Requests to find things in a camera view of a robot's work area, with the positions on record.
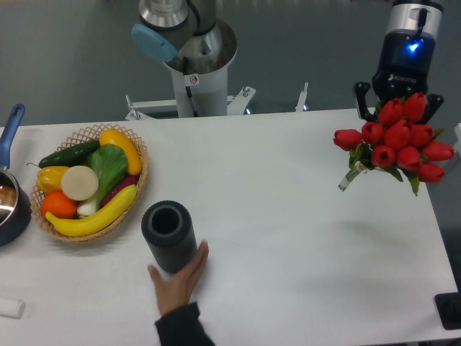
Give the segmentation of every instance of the tulip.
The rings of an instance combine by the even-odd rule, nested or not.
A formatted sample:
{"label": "tulip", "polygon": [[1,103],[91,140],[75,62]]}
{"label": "tulip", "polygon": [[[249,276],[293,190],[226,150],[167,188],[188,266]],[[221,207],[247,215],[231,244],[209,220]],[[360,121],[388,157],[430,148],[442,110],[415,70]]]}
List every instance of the tulip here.
{"label": "tulip", "polygon": [[448,144],[432,141],[425,146],[421,153],[427,156],[427,161],[450,160],[455,155],[455,148]]}
{"label": "tulip", "polygon": [[379,168],[392,166],[395,162],[395,151],[388,146],[376,146],[372,152],[372,164]]}
{"label": "tulip", "polygon": [[381,142],[383,136],[384,127],[378,123],[369,121],[362,127],[362,138],[365,143],[375,146]]}
{"label": "tulip", "polygon": [[337,130],[333,142],[341,149],[349,151],[362,142],[362,135],[357,130]]}
{"label": "tulip", "polygon": [[417,171],[421,166],[421,157],[419,156],[418,149],[412,146],[406,146],[395,155],[397,165],[400,168],[409,171]]}
{"label": "tulip", "polygon": [[405,148],[411,139],[411,123],[399,120],[384,133],[384,144],[399,151]]}
{"label": "tulip", "polygon": [[378,118],[382,126],[392,126],[403,117],[403,106],[398,98],[390,100],[381,109]]}
{"label": "tulip", "polygon": [[410,146],[421,148],[434,137],[434,130],[430,125],[413,125],[411,128]]}
{"label": "tulip", "polygon": [[429,162],[421,162],[418,170],[418,178],[420,182],[439,182],[445,174],[445,170],[436,164]]}
{"label": "tulip", "polygon": [[403,116],[412,123],[417,123],[426,111],[426,97],[422,92],[410,96],[403,104]]}

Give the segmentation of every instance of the metal bracket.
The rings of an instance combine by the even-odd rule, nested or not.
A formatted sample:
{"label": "metal bracket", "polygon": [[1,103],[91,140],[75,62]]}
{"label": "metal bracket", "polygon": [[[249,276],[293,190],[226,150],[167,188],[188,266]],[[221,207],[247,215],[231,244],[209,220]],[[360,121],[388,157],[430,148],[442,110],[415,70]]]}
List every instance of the metal bracket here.
{"label": "metal bracket", "polygon": [[[228,96],[228,115],[250,114],[248,105],[255,94],[255,89],[245,86],[237,96]],[[132,103],[128,95],[125,98],[129,110],[126,120],[155,120],[144,113],[174,112],[178,109],[175,99]]]}
{"label": "metal bracket", "polygon": [[309,105],[306,102],[308,98],[308,87],[309,83],[304,83],[304,89],[301,91],[299,98],[297,99],[297,104],[295,108],[295,112],[306,112],[309,110]]}

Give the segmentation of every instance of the green leaf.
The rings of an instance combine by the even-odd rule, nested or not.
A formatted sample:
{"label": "green leaf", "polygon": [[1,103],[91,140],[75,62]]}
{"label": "green leaf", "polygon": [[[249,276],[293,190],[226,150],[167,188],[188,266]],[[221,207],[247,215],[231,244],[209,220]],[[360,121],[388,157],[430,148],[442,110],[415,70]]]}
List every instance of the green leaf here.
{"label": "green leaf", "polygon": [[369,159],[361,159],[360,162],[370,171],[375,169],[375,166],[373,166],[372,161]]}
{"label": "green leaf", "polygon": [[349,169],[353,169],[354,168],[354,158],[351,156],[349,156]]}
{"label": "green leaf", "polygon": [[399,182],[403,182],[402,174],[400,174],[400,172],[398,171],[398,169],[397,169],[396,166],[389,166],[389,167],[384,168],[384,170],[385,170],[387,173],[390,173],[390,174],[391,174],[394,178],[396,178]]}
{"label": "green leaf", "polygon": [[84,166],[93,169],[99,180],[97,192],[86,202],[90,203],[90,200],[95,199],[96,205],[99,206],[103,198],[125,177],[128,160],[125,152],[119,146],[106,144],[90,154]]}
{"label": "green leaf", "polygon": [[418,173],[416,173],[415,171],[408,171],[406,169],[402,169],[402,172],[408,178],[408,181],[410,182],[413,193],[415,194],[415,196],[418,196],[418,191],[419,191]]}
{"label": "green leaf", "polygon": [[382,109],[382,105],[379,101],[376,101],[375,109],[376,109],[376,115],[379,115]]}
{"label": "green leaf", "polygon": [[437,128],[437,129],[434,131],[434,136],[432,137],[432,140],[434,140],[434,139],[436,139],[437,137],[439,137],[444,131],[445,131],[445,128]]}
{"label": "green leaf", "polygon": [[363,145],[359,144],[357,148],[355,149],[355,157],[354,157],[353,166],[355,166],[355,164],[360,161],[360,159],[362,158],[362,154],[363,154]]}

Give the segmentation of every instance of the foam tube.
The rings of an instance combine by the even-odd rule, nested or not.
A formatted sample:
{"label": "foam tube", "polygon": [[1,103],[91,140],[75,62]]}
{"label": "foam tube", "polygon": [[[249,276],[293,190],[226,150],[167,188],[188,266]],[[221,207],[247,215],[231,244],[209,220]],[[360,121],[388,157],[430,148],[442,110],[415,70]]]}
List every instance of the foam tube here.
{"label": "foam tube", "polygon": [[25,307],[22,299],[0,297],[0,316],[20,319]]}
{"label": "foam tube", "polygon": [[141,229],[160,268],[180,271],[197,253],[192,218],[187,209],[172,200],[152,205],[144,214]]}

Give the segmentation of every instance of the yellow squash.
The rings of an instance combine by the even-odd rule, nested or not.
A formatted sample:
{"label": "yellow squash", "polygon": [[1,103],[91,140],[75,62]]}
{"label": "yellow squash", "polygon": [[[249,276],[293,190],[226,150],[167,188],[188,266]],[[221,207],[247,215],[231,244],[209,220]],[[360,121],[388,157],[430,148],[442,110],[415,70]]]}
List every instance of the yellow squash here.
{"label": "yellow squash", "polygon": [[138,151],[133,142],[123,132],[114,128],[104,130],[99,137],[99,145],[104,146],[106,144],[114,144],[123,149],[128,160],[127,172],[129,175],[138,175],[141,173],[142,164]]}
{"label": "yellow squash", "polygon": [[50,166],[41,169],[37,173],[37,187],[48,194],[53,191],[61,191],[61,179],[69,167]]}
{"label": "yellow squash", "polygon": [[65,236],[89,236],[108,227],[122,215],[134,201],[137,191],[136,185],[127,186],[95,214],[79,220],[57,218],[50,212],[45,217]]}

